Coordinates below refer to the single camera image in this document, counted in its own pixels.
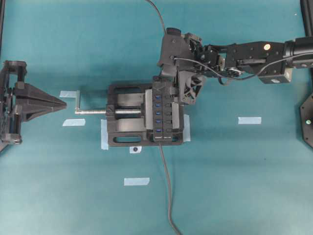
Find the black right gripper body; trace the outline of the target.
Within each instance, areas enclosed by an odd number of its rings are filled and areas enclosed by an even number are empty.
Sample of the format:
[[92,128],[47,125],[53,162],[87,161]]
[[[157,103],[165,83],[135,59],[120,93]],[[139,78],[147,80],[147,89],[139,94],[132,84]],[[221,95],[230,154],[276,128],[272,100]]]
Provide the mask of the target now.
[[226,46],[203,45],[202,39],[194,34],[181,34],[184,48],[180,55],[180,77],[226,78],[224,57]]

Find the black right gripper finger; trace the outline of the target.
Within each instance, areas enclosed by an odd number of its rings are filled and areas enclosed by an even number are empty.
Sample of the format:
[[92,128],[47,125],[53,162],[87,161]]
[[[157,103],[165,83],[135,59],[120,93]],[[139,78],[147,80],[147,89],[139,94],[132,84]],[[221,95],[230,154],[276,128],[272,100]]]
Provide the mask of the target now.
[[175,64],[165,64],[165,63],[158,63],[158,66],[160,67],[160,77],[171,77],[175,78],[178,73],[178,68]]
[[204,77],[190,71],[179,71],[178,82],[180,102],[187,105],[195,104],[204,85]]

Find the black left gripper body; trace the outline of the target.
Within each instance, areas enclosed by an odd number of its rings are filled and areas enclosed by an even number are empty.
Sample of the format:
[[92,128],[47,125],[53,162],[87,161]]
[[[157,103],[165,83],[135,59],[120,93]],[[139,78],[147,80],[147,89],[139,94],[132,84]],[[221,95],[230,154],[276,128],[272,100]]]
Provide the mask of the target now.
[[20,144],[21,116],[14,112],[14,88],[9,86],[10,75],[17,76],[18,82],[24,82],[27,74],[26,62],[5,61],[0,71],[0,144]]

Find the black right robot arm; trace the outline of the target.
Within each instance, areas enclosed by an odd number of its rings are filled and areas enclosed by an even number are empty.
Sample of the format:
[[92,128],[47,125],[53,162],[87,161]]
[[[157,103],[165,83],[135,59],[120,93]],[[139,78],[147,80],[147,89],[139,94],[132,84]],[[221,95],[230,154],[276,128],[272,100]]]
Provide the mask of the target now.
[[178,102],[194,104],[206,78],[217,78],[223,86],[255,76],[265,84],[289,83],[293,69],[312,68],[313,39],[203,45],[200,37],[169,28],[158,66],[162,76],[174,80]]

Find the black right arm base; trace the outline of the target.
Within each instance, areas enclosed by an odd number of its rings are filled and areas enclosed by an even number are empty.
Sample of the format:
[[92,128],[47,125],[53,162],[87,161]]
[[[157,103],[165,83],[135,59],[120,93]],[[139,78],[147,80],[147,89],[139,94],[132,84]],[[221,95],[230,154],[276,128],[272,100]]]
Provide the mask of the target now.
[[306,144],[313,147],[313,94],[300,106],[302,137]]

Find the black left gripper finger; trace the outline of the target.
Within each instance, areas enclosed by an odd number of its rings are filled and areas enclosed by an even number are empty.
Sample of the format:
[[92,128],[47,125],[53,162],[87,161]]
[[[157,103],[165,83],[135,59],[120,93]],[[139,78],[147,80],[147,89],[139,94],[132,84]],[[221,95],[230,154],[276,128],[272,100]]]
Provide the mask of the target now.
[[20,104],[15,105],[14,114],[21,116],[22,122],[28,122],[34,118],[63,110],[67,104],[52,104],[51,106],[41,106],[34,104]]
[[66,105],[66,103],[62,100],[24,82],[17,82],[15,84],[15,96],[19,98],[47,102],[53,105]]

